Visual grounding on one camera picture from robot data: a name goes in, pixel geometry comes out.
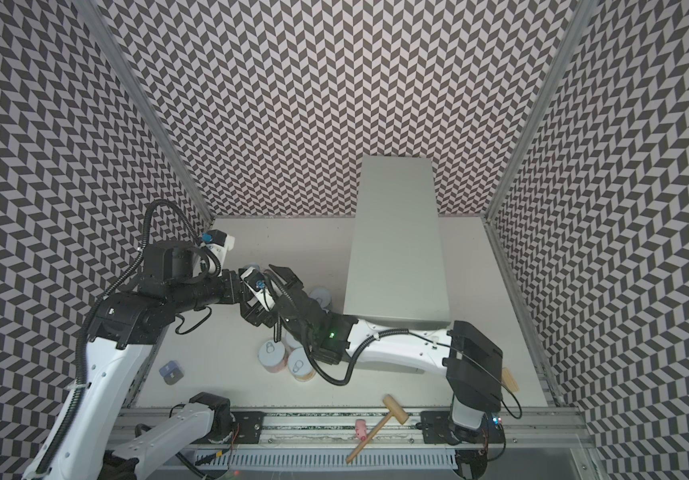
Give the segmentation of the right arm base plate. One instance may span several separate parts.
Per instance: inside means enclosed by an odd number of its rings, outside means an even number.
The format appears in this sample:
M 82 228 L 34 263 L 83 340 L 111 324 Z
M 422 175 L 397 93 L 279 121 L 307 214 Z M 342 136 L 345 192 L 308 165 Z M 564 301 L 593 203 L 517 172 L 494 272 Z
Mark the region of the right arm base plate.
M 451 414 L 444 410 L 427 410 L 420 414 L 420 421 L 415 425 L 422 431 L 424 444 L 461 444 L 504 445 L 507 440 L 500 418 L 485 414 L 478 430 L 470 430 L 454 424 Z

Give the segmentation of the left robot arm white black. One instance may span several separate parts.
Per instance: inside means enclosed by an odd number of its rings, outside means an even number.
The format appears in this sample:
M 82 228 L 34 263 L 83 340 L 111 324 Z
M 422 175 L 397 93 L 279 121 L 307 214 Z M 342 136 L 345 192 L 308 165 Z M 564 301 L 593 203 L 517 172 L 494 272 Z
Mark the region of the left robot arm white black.
M 152 220 L 172 201 L 156 200 L 142 222 L 138 256 L 96 300 L 78 334 L 76 380 L 26 479 L 146 479 L 196 440 L 233 442 L 240 424 L 230 401 L 200 393 L 180 413 L 136 439 L 108 448 L 122 404 L 168 326 L 184 312 L 216 304 L 242 307 L 248 285 L 224 269 L 234 237 L 216 229 L 188 241 L 152 242 Z

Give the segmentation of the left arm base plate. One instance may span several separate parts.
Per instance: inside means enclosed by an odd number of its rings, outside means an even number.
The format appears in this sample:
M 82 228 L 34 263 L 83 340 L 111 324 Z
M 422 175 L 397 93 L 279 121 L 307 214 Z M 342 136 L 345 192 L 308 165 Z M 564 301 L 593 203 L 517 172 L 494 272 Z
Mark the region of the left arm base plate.
M 196 445 L 258 444 L 266 413 L 258 410 L 217 413 L 208 424 L 205 436 L 192 442 Z

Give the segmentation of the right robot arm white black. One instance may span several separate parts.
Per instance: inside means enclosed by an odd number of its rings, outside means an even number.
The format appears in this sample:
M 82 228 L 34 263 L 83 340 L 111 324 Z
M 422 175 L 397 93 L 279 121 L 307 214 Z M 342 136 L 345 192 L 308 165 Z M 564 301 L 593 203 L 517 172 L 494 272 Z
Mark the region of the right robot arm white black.
M 272 327 L 290 333 L 312 370 L 330 385 L 349 385 L 357 366 L 368 363 L 441 376 L 452 390 L 449 430 L 458 441 L 500 427 L 503 413 L 514 419 L 524 415 L 522 405 L 509 407 L 505 401 L 515 392 L 503 379 L 503 350 L 468 322 L 416 330 L 336 314 L 306 295 L 286 267 L 272 265 L 244 282 Z

